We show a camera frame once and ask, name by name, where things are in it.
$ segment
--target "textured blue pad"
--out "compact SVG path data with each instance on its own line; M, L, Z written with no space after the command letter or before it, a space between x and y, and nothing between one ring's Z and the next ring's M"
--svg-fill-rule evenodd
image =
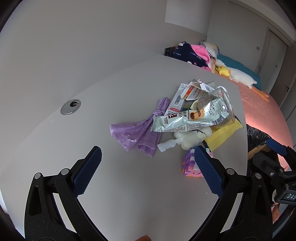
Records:
M73 194L75 197L85 192L89 182L91 181L96 169L102 160L102 151L97 147L90 157L85 160L84 165L73 178Z
M281 156L287 155L286 147L281 145L280 143L278 143L272 138L267 139L266 145Z
M217 194L218 197L221 198L223 195L222 177L200 147L195 148L194 159L211 189L211 192Z

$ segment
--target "barcode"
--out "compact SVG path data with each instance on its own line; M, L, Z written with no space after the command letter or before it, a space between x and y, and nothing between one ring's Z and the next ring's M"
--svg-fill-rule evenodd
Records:
M225 118L221 115L217 120L212 120L212 124L217 125L221 123L223 120L225 120Z
M207 91L212 92L208 86L205 85L205 88L207 89Z

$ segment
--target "gray tabletop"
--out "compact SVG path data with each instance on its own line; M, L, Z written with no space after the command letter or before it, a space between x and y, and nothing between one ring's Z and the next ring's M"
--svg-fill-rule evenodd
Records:
M158 56L99 81L79 93L80 109L63 116L55 111L15 152L0 176L1 191L16 228L23 233L28 190L36 172L56 175L84 158L94 145L102 162L84 195L85 211L110 241L132 241L149 234L153 241L188 240L203 223L217 195L203 178L185 177L185 151L176 146L157 150L153 158L136 148L126 152L111 137L109 125L147 118L162 97L172 98L181 83L215 81L229 94L234 113L244 126L214 151L227 168L246 174L247 135L238 87L213 73L172 58ZM173 137L164 133L161 142ZM235 216L239 198L224 228ZM64 210L60 210L71 228Z

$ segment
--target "pink bed sheet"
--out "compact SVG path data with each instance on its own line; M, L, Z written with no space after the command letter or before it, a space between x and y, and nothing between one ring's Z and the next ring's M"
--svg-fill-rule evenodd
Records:
M231 82L239 87L246 123L267 133L282 145L292 147L293 142L289 128L275 100L270 96L268 98L269 103L267 103L245 85L234 81ZM279 156L279 161L282 167L288 168L288 164L283 157Z

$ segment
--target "plush toy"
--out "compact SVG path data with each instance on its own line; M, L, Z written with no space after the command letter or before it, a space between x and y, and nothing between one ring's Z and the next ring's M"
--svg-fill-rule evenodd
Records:
M228 68L224 67L224 66L220 66L220 67L217 67L217 71L220 75L223 75L223 76L226 76L228 77L231 73L230 70L228 70Z

